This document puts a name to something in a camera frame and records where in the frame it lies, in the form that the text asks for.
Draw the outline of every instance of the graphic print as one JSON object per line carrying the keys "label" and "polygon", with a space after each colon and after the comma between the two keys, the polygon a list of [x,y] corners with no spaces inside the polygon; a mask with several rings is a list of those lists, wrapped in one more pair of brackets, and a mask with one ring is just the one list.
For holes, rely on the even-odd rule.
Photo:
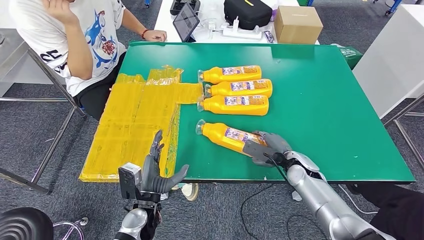
{"label": "graphic print", "polygon": [[96,68],[102,67],[108,69],[110,64],[115,63],[118,57],[117,44],[118,41],[110,35],[106,38],[105,34],[105,11],[99,13],[94,10],[94,23],[85,31],[85,39],[91,47],[94,57],[97,60]]}
{"label": "graphic print", "polygon": [[[45,53],[41,53],[40,54],[40,58],[47,64],[50,63],[53,60],[56,60],[60,57],[62,57],[63,55],[60,54],[56,49],[55,50],[51,50],[51,51],[46,51]],[[62,65],[57,66],[56,68],[54,68],[53,70],[58,73],[61,74],[62,71],[65,69],[66,65],[68,65],[68,62],[65,62]]]}

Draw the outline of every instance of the black cable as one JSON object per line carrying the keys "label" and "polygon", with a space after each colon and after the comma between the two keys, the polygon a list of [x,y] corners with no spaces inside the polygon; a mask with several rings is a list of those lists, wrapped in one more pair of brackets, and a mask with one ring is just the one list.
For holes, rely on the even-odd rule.
{"label": "black cable", "polygon": [[279,171],[279,174],[281,175],[281,177],[283,179],[285,179],[287,181],[286,176],[283,174],[283,172],[281,171],[279,165],[276,163],[276,161],[274,160],[274,158],[272,158],[268,153],[264,152],[263,155],[267,158],[269,158],[269,160],[272,161],[272,163],[274,163],[275,167],[277,168],[277,170]]}
{"label": "black cable", "polygon": [[289,222],[294,217],[304,218],[304,219],[308,220],[309,222],[313,223],[316,226],[316,228],[321,232],[321,234],[324,236],[324,239],[325,240],[327,239],[327,236],[324,233],[324,231],[320,228],[320,226],[314,220],[310,219],[309,217],[303,216],[303,215],[291,215],[291,216],[288,217],[287,222],[285,223],[285,228],[287,229],[288,240],[292,240],[292,238],[290,237],[290,232],[289,232]]}
{"label": "black cable", "polygon": [[130,205],[130,203],[131,203],[131,199],[127,199],[127,200],[125,201],[125,205],[123,206],[123,209],[124,209],[125,211],[127,211],[127,212],[130,212],[130,211],[131,211],[131,209],[129,209],[129,208],[128,208],[128,206]]}
{"label": "black cable", "polygon": [[[264,153],[263,154],[265,157],[267,157],[267,158],[269,158],[273,163],[274,163],[274,165],[275,165],[275,167],[277,168],[277,170],[278,170],[278,172],[279,172],[279,174],[285,179],[285,180],[287,180],[287,178],[286,178],[286,176],[283,174],[283,172],[281,171],[281,169],[280,169],[280,166],[276,163],[276,161],[274,160],[274,158],[273,157],[271,157],[269,154],[267,154],[267,153]],[[271,184],[271,185],[269,185],[269,186],[267,186],[267,187],[265,187],[264,189],[262,189],[262,190],[260,190],[260,191],[258,191],[257,193],[255,193],[255,194],[253,194],[253,195],[251,195],[251,196],[249,196],[248,198],[246,198],[246,200],[244,200],[243,201],[243,203],[241,204],[241,207],[240,207],[240,216],[241,216],[241,223],[243,224],[243,227],[244,227],[244,230],[246,231],[246,233],[247,234],[249,234],[249,236],[251,236],[252,238],[254,238],[255,240],[259,240],[256,236],[254,236],[253,235],[253,233],[251,233],[249,230],[248,230],[248,228],[246,227],[246,223],[245,223],[245,219],[244,219],[244,217],[243,217],[243,207],[245,206],[245,203],[247,202],[247,200],[249,200],[249,199],[251,199],[251,198],[253,198],[254,196],[256,196],[256,195],[258,195],[258,194],[260,194],[260,193],[262,193],[263,191],[265,191],[265,190],[267,190],[267,189],[269,189],[269,188],[271,188],[272,186],[273,186],[274,184]],[[287,222],[285,223],[285,227],[286,227],[286,230],[287,230],[287,237],[288,237],[288,240],[292,240],[292,238],[290,237],[290,232],[289,232],[289,222],[290,222],[290,220],[292,219],[292,218],[294,218],[294,217],[299,217],[299,218],[304,218],[304,219],[306,219],[306,220],[308,220],[308,221],[310,221],[310,222],[312,222],[315,226],[316,226],[316,228],[318,228],[318,230],[321,232],[321,234],[324,236],[324,239],[326,240],[327,239],[327,236],[326,236],[326,234],[324,233],[324,231],[320,228],[320,226],[314,221],[314,220],[312,220],[312,219],[310,219],[310,218],[308,218],[308,217],[306,217],[306,216],[304,216],[304,215],[291,215],[291,216],[289,216],[288,217],[288,219],[287,219]]]}
{"label": "black cable", "polygon": [[246,231],[246,233],[247,233],[247,234],[249,234],[249,236],[251,236],[252,238],[254,238],[254,239],[256,239],[256,240],[259,240],[259,239],[258,239],[257,237],[255,237],[255,235],[253,235],[253,233],[251,233],[251,232],[248,230],[248,228],[246,227],[245,218],[243,217],[243,207],[245,206],[245,203],[247,202],[247,200],[249,200],[249,199],[253,198],[254,196],[256,196],[256,195],[258,195],[258,194],[262,193],[263,191],[265,191],[265,190],[267,190],[267,189],[270,189],[272,186],[274,186],[274,184],[271,184],[271,185],[269,185],[269,186],[265,187],[264,189],[262,189],[262,190],[258,191],[257,193],[255,193],[255,194],[253,194],[253,195],[249,196],[248,198],[246,198],[246,199],[243,201],[243,203],[241,204],[241,207],[240,207],[241,223],[243,224],[244,230]]}

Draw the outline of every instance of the person's hand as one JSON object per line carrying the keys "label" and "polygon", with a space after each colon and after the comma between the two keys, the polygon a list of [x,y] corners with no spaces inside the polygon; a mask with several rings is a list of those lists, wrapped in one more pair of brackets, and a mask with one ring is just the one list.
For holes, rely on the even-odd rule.
{"label": "person's hand", "polygon": [[42,0],[45,10],[65,26],[79,25],[78,17],[70,10],[67,0]]}
{"label": "person's hand", "polygon": [[144,33],[144,39],[149,42],[165,42],[167,32],[161,30],[148,30]]}

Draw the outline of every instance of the metal table leg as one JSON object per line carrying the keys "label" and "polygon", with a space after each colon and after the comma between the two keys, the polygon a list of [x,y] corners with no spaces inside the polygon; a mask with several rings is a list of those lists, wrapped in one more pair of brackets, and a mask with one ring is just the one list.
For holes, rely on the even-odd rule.
{"label": "metal table leg", "polygon": [[402,134],[403,138],[405,139],[406,143],[408,144],[409,148],[415,155],[416,159],[418,160],[421,167],[424,169],[424,158],[421,156],[420,152],[418,151],[417,147],[415,147],[414,143],[412,142],[410,136],[405,131],[404,127],[402,126],[399,119],[403,116],[414,116],[414,117],[424,117],[424,113],[421,112],[410,112],[413,108],[418,106],[424,102],[424,93],[417,97],[414,101],[412,101],[410,104],[408,104],[406,107],[404,107],[400,112],[398,112],[395,116],[390,118],[388,121],[384,123],[384,126],[387,127],[391,123],[394,123],[396,127],[399,129],[400,133]]}

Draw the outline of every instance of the yellow packaging tape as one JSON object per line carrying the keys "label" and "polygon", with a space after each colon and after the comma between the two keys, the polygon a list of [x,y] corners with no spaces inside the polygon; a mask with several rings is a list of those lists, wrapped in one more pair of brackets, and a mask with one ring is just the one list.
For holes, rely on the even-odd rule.
{"label": "yellow packaging tape", "polygon": [[79,179],[119,182],[118,167],[127,162],[143,167],[155,133],[162,129],[165,147],[160,175],[174,174],[180,105],[194,104],[203,94],[201,83],[180,83],[181,69],[152,69],[141,75],[120,74],[113,85]]}

